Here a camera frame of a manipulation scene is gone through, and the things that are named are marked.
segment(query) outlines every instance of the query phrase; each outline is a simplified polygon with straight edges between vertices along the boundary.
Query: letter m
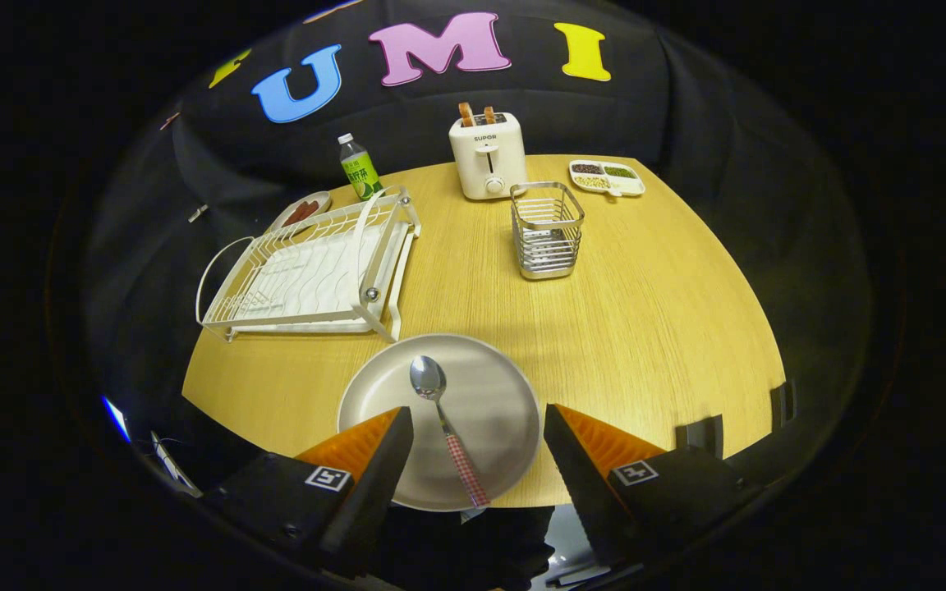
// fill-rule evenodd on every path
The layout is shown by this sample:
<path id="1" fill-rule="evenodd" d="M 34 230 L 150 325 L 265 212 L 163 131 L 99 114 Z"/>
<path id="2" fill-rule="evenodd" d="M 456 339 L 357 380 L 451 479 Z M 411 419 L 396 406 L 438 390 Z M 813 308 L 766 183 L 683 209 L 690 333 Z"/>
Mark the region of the letter m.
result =
<path id="1" fill-rule="evenodd" d="M 510 60 L 499 52 L 495 41 L 492 23 L 496 20 L 498 15 L 492 12 L 463 12 L 443 27 L 439 37 L 411 23 L 376 30 L 369 39 L 382 44 L 389 70 L 382 84 L 399 86 L 421 78 L 421 70 L 411 65 L 412 56 L 437 74 L 443 74 L 458 48 L 462 48 L 462 60 L 455 64 L 458 70 L 487 71 L 510 67 Z"/>

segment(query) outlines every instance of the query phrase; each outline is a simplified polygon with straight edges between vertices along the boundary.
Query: spoon handle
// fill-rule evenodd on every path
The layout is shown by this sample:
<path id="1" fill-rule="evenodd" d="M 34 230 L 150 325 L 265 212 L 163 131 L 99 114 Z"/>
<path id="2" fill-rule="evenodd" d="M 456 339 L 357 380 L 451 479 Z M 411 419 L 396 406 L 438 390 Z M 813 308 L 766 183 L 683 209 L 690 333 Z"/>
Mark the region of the spoon handle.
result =
<path id="1" fill-rule="evenodd" d="M 470 500 L 473 501 L 473 507 L 487 507 L 488 504 L 491 504 L 491 500 L 488 499 L 488 493 L 484 492 L 484 488 L 480 486 L 480 479 L 477 478 L 473 464 L 466 456 L 466 450 L 462 449 L 462 442 L 459 442 L 453 434 L 448 434 L 447 440 L 451 460 L 454 461 L 455 468 L 458 468 L 458 476 L 462 479 L 462 486 L 466 487 L 466 493 L 470 495 Z"/>

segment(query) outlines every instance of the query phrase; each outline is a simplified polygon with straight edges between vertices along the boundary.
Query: small plate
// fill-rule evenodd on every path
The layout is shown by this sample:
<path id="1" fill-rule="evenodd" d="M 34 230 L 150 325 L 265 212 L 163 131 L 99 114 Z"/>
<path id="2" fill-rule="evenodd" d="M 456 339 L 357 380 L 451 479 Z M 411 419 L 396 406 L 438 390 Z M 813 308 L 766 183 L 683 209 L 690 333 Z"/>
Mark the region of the small plate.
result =
<path id="1" fill-rule="evenodd" d="M 338 431 L 398 406 L 411 407 L 414 441 L 393 501 L 424 511 L 465 511 L 473 502 L 451 461 L 432 401 L 411 387 L 411 360 L 435 359 L 448 378 L 440 405 L 494 500 L 523 478 L 542 438 L 538 399 L 502 351 L 459 334 L 423 334 L 384 348 L 349 382 Z"/>
<path id="2" fill-rule="evenodd" d="M 579 172 L 575 167 L 593 167 L 600 173 Z M 631 173 L 633 176 L 609 175 L 608 168 L 618 168 L 620 171 Z M 567 164 L 567 173 L 571 175 L 572 182 L 582 190 L 594 192 L 607 192 L 612 197 L 636 197 L 645 192 L 645 183 L 641 182 L 641 177 L 633 168 L 626 164 L 618 162 L 601 162 L 598 160 L 573 160 Z"/>
<path id="3" fill-rule="evenodd" d="M 282 224 L 290 217 L 290 214 L 294 213 L 294 210 L 298 209 L 300 205 L 307 201 L 318 201 L 319 207 L 316 207 L 315 212 L 309 213 L 309 216 L 315 216 L 315 214 L 326 212 L 327 208 L 331 206 L 331 192 L 322 190 L 315 192 L 312 195 L 305 195 L 305 197 L 298 199 L 296 202 L 287 206 L 286 209 L 279 214 L 273 225 L 269 226 L 267 231 L 277 231 L 279 228 L 282 228 Z"/>

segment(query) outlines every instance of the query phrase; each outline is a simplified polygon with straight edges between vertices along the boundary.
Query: plastic bottle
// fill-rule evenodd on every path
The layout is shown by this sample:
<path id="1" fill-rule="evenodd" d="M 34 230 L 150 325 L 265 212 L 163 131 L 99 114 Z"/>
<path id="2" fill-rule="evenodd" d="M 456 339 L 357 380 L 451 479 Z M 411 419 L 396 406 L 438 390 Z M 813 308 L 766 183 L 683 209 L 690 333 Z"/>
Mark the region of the plastic bottle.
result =
<path id="1" fill-rule="evenodd" d="M 338 143 L 342 145 L 342 169 L 352 183 L 356 197 L 360 198 L 360 201 L 371 199 L 371 195 L 382 190 L 382 181 L 374 171 L 370 154 L 364 146 L 353 141 L 352 134 L 341 135 L 338 137 Z"/>

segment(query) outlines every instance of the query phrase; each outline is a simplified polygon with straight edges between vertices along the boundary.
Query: round table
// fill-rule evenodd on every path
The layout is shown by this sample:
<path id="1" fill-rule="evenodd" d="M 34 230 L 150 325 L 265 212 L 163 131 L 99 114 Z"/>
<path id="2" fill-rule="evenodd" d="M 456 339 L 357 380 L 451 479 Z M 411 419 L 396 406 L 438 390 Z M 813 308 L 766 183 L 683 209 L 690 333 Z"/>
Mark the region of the round table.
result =
<path id="1" fill-rule="evenodd" d="M 567 175 L 574 158 L 631 166 L 645 193 L 578 190 Z M 562 404 L 665 449 L 676 445 L 675 427 L 712 415 L 724 415 L 725 456 L 769 433 L 769 390 L 785 379 L 780 352 L 751 286 L 693 210 L 633 158 L 529 156 L 528 177 L 567 184 L 586 211 L 571 276 L 523 279 L 510 199 L 463 198 L 454 162 L 382 176 L 408 188 L 423 223 L 399 296 L 401 339 L 487 341 L 530 379 L 540 412 Z M 332 208 L 357 202 L 349 185 L 331 196 Z M 374 332 L 241 333 L 225 343 L 204 329 L 183 396 L 253 444 L 296 456 L 335 434 L 346 385 L 387 345 Z M 492 505 L 570 501 L 541 445 L 525 478 Z"/>

